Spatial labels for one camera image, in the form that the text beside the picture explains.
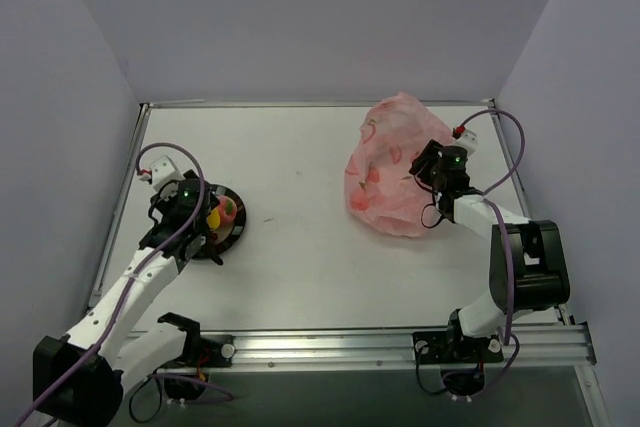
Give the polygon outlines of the pink plastic bag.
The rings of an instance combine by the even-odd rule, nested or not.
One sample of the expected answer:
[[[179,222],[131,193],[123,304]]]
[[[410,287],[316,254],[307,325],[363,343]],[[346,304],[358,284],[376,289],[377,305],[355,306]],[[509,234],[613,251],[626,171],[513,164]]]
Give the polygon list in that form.
[[[431,140],[450,144],[451,128],[415,97],[398,93],[372,107],[344,171],[347,212],[383,234],[425,236],[437,214],[410,168]]]

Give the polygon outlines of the pink fake peach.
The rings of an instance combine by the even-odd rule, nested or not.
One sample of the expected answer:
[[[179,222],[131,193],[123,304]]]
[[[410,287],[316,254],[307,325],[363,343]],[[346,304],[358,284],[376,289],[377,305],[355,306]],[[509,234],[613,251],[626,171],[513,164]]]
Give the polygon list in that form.
[[[237,205],[233,199],[225,195],[218,196],[217,200],[219,204],[213,209],[217,209],[220,214],[221,224],[219,228],[226,227],[234,222],[237,215]]]

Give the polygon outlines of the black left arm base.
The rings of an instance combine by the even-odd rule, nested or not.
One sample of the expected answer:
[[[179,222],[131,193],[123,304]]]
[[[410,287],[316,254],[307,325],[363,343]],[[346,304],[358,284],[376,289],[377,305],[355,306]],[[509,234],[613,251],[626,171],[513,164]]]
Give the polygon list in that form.
[[[210,370],[230,368],[234,354],[231,335],[202,337],[194,351],[163,364],[157,371],[167,400],[182,405],[233,401],[230,392],[212,385]]]

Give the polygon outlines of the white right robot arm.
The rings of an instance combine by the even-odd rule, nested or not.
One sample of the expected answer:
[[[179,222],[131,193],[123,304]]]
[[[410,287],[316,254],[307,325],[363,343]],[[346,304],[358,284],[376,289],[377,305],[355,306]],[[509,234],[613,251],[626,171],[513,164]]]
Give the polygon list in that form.
[[[471,185],[468,150],[429,141],[409,173],[431,194],[430,206],[447,220],[489,242],[488,287],[453,314],[456,327],[444,335],[455,359],[469,358],[480,338],[501,331],[508,340],[515,319],[564,304],[571,287],[558,226],[504,209]]]

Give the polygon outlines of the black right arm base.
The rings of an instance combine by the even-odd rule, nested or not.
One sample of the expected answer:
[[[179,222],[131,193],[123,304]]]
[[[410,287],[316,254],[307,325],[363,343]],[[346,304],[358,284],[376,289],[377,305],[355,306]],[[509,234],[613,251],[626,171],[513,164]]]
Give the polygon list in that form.
[[[487,388],[485,367],[504,360],[497,334],[474,338],[462,332],[459,312],[454,311],[440,330],[412,333],[414,373],[420,390],[432,397],[449,395],[471,402]],[[428,388],[421,377],[423,366],[438,366],[440,387]]]

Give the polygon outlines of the orange fake fruit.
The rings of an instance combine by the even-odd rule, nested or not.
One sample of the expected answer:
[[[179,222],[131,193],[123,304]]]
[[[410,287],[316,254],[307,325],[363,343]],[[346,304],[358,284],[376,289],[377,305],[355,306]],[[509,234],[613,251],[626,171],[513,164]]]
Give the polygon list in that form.
[[[218,229],[221,224],[219,211],[217,209],[213,209],[208,215],[206,222],[207,222],[208,228],[211,231],[215,231],[216,229]]]

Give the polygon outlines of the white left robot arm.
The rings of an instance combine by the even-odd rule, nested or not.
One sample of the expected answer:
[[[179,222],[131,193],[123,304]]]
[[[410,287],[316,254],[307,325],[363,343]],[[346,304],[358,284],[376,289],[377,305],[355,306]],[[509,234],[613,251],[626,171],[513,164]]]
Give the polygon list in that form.
[[[118,361],[124,341],[156,297],[209,239],[207,218],[218,200],[192,176],[159,188],[160,220],[141,239],[130,264],[93,309],[60,338],[44,337],[33,353],[32,410],[76,426],[106,426],[135,385]]]

